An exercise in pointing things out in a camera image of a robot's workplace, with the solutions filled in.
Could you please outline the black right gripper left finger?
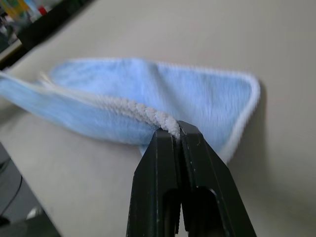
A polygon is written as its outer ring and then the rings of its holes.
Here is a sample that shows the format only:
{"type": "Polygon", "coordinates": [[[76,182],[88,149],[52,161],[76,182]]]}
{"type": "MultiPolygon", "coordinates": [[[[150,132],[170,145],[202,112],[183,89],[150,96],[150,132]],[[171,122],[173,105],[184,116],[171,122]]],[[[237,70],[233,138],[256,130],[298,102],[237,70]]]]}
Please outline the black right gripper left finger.
{"type": "Polygon", "coordinates": [[[126,236],[173,237],[180,222],[180,190],[175,163],[175,139],[154,132],[134,171],[126,236]]]}

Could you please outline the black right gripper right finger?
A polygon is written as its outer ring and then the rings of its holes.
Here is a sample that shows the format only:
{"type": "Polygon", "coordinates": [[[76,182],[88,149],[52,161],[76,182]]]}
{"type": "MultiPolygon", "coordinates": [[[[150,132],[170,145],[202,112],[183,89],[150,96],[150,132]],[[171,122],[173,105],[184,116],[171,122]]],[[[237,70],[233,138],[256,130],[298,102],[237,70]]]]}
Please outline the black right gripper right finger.
{"type": "Polygon", "coordinates": [[[256,233],[234,179],[199,129],[179,122],[183,217],[190,237],[254,237],[256,233]]]}

